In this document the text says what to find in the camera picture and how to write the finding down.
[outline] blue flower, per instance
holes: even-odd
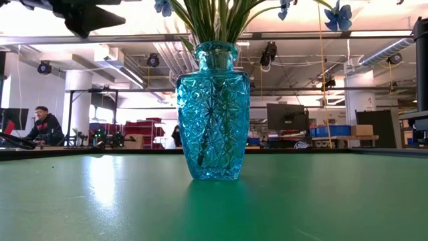
[[[288,8],[290,7],[290,1],[292,1],[292,0],[280,0],[281,11],[278,13],[278,17],[282,21],[287,17]]]
[[[348,31],[350,26],[352,26],[352,22],[350,21],[350,18],[352,17],[350,5],[342,6],[340,10],[339,7],[340,0],[337,0],[336,7],[333,9],[333,11],[329,9],[324,10],[327,18],[330,20],[330,22],[326,23],[326,26],[331,31],[338,31],[338,26],[341,31]]]
[[[171,4],[168,0],[155,0],[154,8],[157,13],[162,12],[162,16],[169,17],[171,16],[174,9],[171,7]]]

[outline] monitor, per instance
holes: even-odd
[[[19,108],[0,108],[1,128],[6,129],[8,126],[14,126],[13,130],[23,131],[27,125],[28,109]]]
[[[307,131],[309,118],[302,105],[267,104],[267,128],[277,131]]]

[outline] vase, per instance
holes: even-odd
[[[177,80],[179,130],[194,179],[234,180],[249,130],[249,76],[233,70],[237,48],[226,42],[196,47],[199,71]]]

